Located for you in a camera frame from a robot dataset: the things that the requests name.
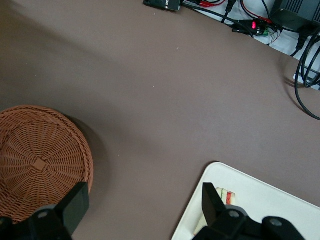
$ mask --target black cable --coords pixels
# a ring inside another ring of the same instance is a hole
[[[224,15],[225,18],[222,19],[221,23],[224,23],[224,22],[225,22],[226,17],[228,17],[228,14],[231,13],[232,8],[233,8],[234,5],[236,4],[236,1],[237,1],[237,0],[228,0],[228,4],[227,4],[227,6],[226,6],[226,8],[225,8],[225,15]]]
[[[184,7],[188,8],[188,9],[203,11],[203,12],[206,12],[206,13],[209,13],[209,14],[216,15],[216,16],[222,18],[222,19],[226,19],[226,20],[228,20],[228,21],[230,21],[230,22],[238,25],[239,27],[245,29],[246,31],[248,31],[250,37],[252,37],[253,39],[255,38],[254,35],[252,34],[252,32],[250,31],[250,29],[249,29],[247,26],[239,23],[239,22],[236,21],[236,20],[233,20],[232,18],[229,18],[229,17],[227,17],[227,16],[223,16],[223,15],[217,13],[217,12],[210,11],[210,10],[205,9],[205,8],[202,8],[202,7],[197,7],[197,6],[189,5],[189,4],[186,4],[186,3],[184,3],[184,2],[181,3],[181,6],[184,6]]]
[[[300,96],[299,96],[299,91],[298,91],[298,88],[299,88],[299,82],[298,82],[298,79],[299,79],[299,75],[301,75],[302,77],[302,81],[303,81],[303,85],[306,87],[306,88],[310,88],[312,86],[315,86],[315,85],[318,85],[320,84],[320,73],[317,73],[317,76],[312,79],[312,81],[310,81],[308,78],[309,78],[309,73],[312,72],[312,67],[313,67],[313,64],[315,63],[317,57],[319,56],[320,54],[320,47],[318,48],[318,50],[316,51],[316,53],[314,54],[310,64],[308,67],[306,67],[306,61],[307,61],[307,58],[308,58],[308,55],[312,49],[312,47],[317,44],[318,42],[320,42],[320,36],[318,36],[318,34],[320,33],[320,27],[317,29],[317,31],[313,34],[312,38],[310,39],[308,45],[306,46],[301,58],[300,58],[300,61],[299,61],[299,64],[298,64],[298,67],[296,68],[296,72],[295,72],[295,79],[294,79],[294,92],[295,92],[295,96],[296,96],[296,99],[298,100],[300,106],[303,108],[303,110],[309,115],[311,116],[312,118],[316,119],[316,120],[319,120],[320,121],[320,117],[314,115],[312,112],[310,112],[307,107],[303,104]]]
[[[225,14],[224,14],[224,18],[222,18],[222,20],[221,20],[221,23],[222,24],[224,24],[225,23],[225,20],[226,20],[226,18],[228,17],[228,12],[226,12]]]
[[[296,50],[294,51],[294,53],[292,53],[292,54],[290,55],[290,57],[294,57],[299,51],[300,51],[299,49],[296,49]]]
[[[267,4],[266,4],[265,0],[261,0],[261,1],[262,1],[263,5],[264,5],[264,8],[265,8],[265,10],[266,10],[266,14],[268,15],[268,18],[271,20],[271,18],[270,18],[270,12],[269,12],[269,9],[268,9],[268,7],[267,7]]]

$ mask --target cable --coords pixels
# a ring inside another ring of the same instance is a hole
[[[218,2],[220,2],[222,0],[217,0],[217,1],[202,0],[202,1],[207,2],[207,3],[211,3],[211,4],[216,4],[216,3],[218,3]]]
[[[219,0],[219,3],[212,3],[209,1],[203,1],[203,0],[188,0],[190,3],[196,4],[200,7],[203,8],[212,8],[212,7],[216,7],[219,6],[221,4],[223,4],[226,0]]]
[[[248,10],[248,8],[245,6],[244,0],[241,0],[241,1],[240,1],[240,4],[241,4],[242,9],[244,10],[244,12],[249,13],[249,14],[251,14],[251,15],[257,17],[257,18],[260,17],[260,16],[254,14],[253,12],[251,12],[251,11]]]
[[[234,7],[237,0],[228,0],[228,5],[225,8],[225,15],[222,19],[221,23],[224,23],[226,20],[226,17],[228,17],[228,14],[232,11],[232,8]]]
[[[247,12],[247,9],[244,7],[244,1],[240,1],[240,6],[241,6],[242,10],[245,12],[245,14],[248,15],[249,18],[255,19],[254,16],[250,15],[250,13]]]
[[[225,13],[224,18],[222,18],[222,20],[221,20],[221,23],[222,23],[222,24],[225,23],[225,20],[227,19],[228,14],[229,14],[228,12]]]
[[[302,77],[302,81],[303,81],[303,85],[306,87],[306,88],[310,88],[312,86],[315,86],[315,85],[318,85],[320,84],[320,73],[317,73],[317,76],[315,78],[313,78],[312,80],[309,80],[309,73],[312,72],[312,67],[313,67],[313,64],[315,63],[317,57],[319,56],[320,54],[320,47],[318,48],[318,50],[316,51],[316,53],[314,54],[310,64],[308,67],[306,67],[306,61],[307,61],[307,58],[308,58],[308,55],[312,49],[312,47],[317,44],[318,42],[320,42],[320,36],[318,36],[318,34],[320,33],[320,27],[317,29],[317,31],[315,31],[315,33],[313,34],[313,36],[311,37],[308,45],[306,46],[301,58],[300,58],[300,61],[299,61],[299,64],[296,68],[296,72],[295,72],[295,79],[294,79],[294,92],[295,92],[295,96],[296,96],[296,99],[298,100],[300,106],[302,107],[302,109],[309,115],[311,116],[312,118],[316,119],[316,120],[319,120],[320,121],[320,117],[314,115],[312,112],[310,112],[307,107],[304,105],[304,103],[302,102],[300,96],[299,96],[299,91],[298,91],[298,88],[299,88],[299,82],[298,82],[298,79],[299,79],[299,75],[301,75]]]
[[[261,1],[263,3],[264,8],[265,8],[266,14],[268,15],[268,18],[271,19],[270,12],[269,12],[269,9],[267,7],[267,4],[266,4],[265,0],[261,0]]]
[[[294,57],[299,51],[300,51],[299,49],[296,49],[296,50],[294,51],[294,53],[292,53],[292,54],[290,55],[290,57]]]
[[[230,21],[230,22],[238,25],[239,27],[247,30],[248,33],[249,33],[249,35],[250,35],[250,37],[252,37],[253,39],[255,38],[254,35],[251,33],[250,29],[249,29],[247,26],[239,23],[239,22],[236,21],[236,20],[233,20],[232,18],[229,18],[229,17],[227,17],[227,16],[223,16],[223,15],[217,13],[217,12],[214,12],[214,11],[211,11],[211,10],[208,10],[208,9],[205,9],[205,8],[202,8],[202,7],[197,7],[197,6],[189,5],[189,4],[186,4],[186,3],[184,3],[184,2],[181,3],[181,6],[184,6],[184,7],[188,8],[188,9],[203,11],[203,12],[206,12],[206,13],[209,13],[209,14],[216,15],[216,16],[218,16],[218,17],[220,17],[220,18],[226,19],[226,20],[228,20],[228,21]]]

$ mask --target white surface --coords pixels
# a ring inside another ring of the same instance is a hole
[[[269,12],[271,12],[274,3],[275,3],[275,0],[265,0],[265,4],[267,5]],[[253,12],[254,14],[261,16],[261,17],[268,18],[266,9],[265,9],[261,0],[244,0],[244,4],[245,4],[246,8],[248,10],[250,10],[251,12]],[[216,13],[219,13],[219,14],[222,14],[222,15],[225,15],[227,5],[228,5],[228,0],[226,0],[223,4],[221,4],[219,6],[208,7],[206,9],[213,11],[213,12],[216,12]],[[215,19],[218,21],[222,20],[220,17],[215,16],[213,14],[206,13],[203,11],[199,11],[199,12],[212,18],[212,19]],[[248,15],[246,15],[246,13],[242,10],[241,5],[240,5],[240,0],[237,0],[237,2],[234,4],[232,11],[229,13],[228,17],[231,19],[234,19],[234,20],[252,19],[252,18],[248,17]],[[229,22],[227,20],[225,21],[225,23],[228,25],[233,24],[232,22]],[[275,41],[274,43],[272,43],[270,45],[270,47],[290,56],[296,50],[296,45],[298,43],[298,37],[299,37],[299,35],[297,33],[284,30],[282,32],[281,36],[279,37],[279,39],[277,41]],[[269,36],[269,37],[255,36],[254,38],[264,44],[269,44],[272,41],[271,36]],[[305,43],[304,48],[302,50],[300,50],[294,56],[294,58],[300,59],[300,57],[301,57],[302,53],[304,52],[308,43],[309,43],[309,41],[307,41]],[[311,57],[308,57],[308,59],[306,61],[307,64],[309,64],[310,60],[312,59],[313,55],[315,54],[315,52],[317,51],[317,49],[319,47],[320,47],[320,42],[318,42],[313,47],[312,51],[310,52],[309,56],[311,56]],[[317,72],[320,72],[320,57],[316,60],[312,69]]]
[[[203,183],[234,192],[236,205],[258,223],[267,216],[281,217],[290,221],[306,240],[320,240],[319,207],[220,162],[205,169],[172,240],[194,238],[193,232],[202,215]]]

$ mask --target wire bundle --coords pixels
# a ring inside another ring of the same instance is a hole
[[[294,91],[295,91],[295,96],[296,99],[298,100],[300,106],[303,108],[303,110],[311,117],[313,117],[314,119],[320,120],[320,117],[314,115],[312,112],[310,112],[306,106],[303,104],[303,102],[301,101],[301,98],[299,96],[299,91],[298,91],[298,87],[299,87],[299,76],[302,77],[302,81],[303,81],[303,85],[305,88],[310,88],[316,85],[320,84],[320,73],[317,73],[316,76],[314,78],[309,77],[310,72],[312,71],[312,67],[317,59],[317,57],[319,56],[320,53],[320,47],[317,49],[317,51],[315,52],[314,56],[312,57],[312,60],[310,62],[310,64],[308,65],[308,67],[306,66],[306,62],[307,62],[307,58],[309,56],[309,53],[311,51],[311,49],[313,48],[313,46],[315,44],[317,44],[318,42],[320,42],[320,27],[316,30],[316,32],[312,35],[312,38],[309,41],[309,44],[306,46],[298,67],[296,68],[296,72],[295,72],[295,80],[294,80]]]

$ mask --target black plug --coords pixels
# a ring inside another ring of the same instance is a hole
[[[225,8],[225,17],[228,16],[228,14],[232,11],[232,8],[234,7],[235,3],[236,3],[237,0],[228,0],[228,5],[226,6]]]
[[[301,49],[304,48],[306,41],[312,34],[314,34],[315,30],[316,27],[313,25],[303,26],[299,29],[298,43],[296,44],[295,52],[290,55],[291,57],[294,57]]]

